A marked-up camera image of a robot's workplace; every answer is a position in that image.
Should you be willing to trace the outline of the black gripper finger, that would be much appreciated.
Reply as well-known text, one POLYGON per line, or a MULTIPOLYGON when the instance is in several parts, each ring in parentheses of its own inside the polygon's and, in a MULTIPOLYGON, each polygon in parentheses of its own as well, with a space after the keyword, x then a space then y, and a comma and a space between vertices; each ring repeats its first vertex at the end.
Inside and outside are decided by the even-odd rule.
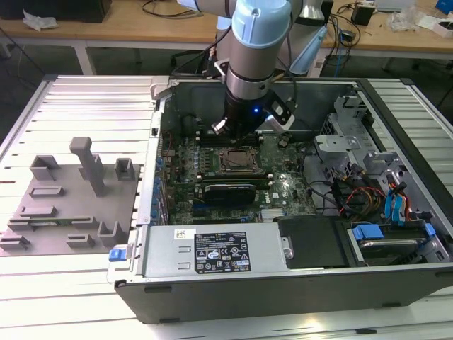
POLYGON ((237 135, 230 139, 231 146, 254 146, 256 144, 256 134, 237 135))

